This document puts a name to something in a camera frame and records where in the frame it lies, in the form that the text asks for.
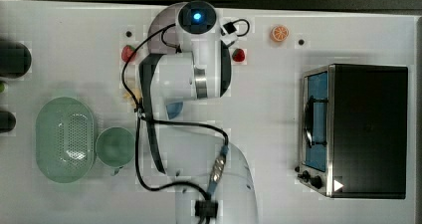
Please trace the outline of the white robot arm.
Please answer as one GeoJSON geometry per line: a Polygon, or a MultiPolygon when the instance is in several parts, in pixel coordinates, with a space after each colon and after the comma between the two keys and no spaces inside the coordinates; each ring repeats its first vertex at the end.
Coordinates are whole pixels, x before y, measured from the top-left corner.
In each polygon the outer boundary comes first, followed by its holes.
{"type": "Polygon", "coordinates": [[[146,141],[175,191],[176,224],[259,224],[242,151],[211,124],[188,120],[187,102],[222,97],[231,83],[234,26],[204,1],[173,4],[154,18],[138,67],[146,141]]]}

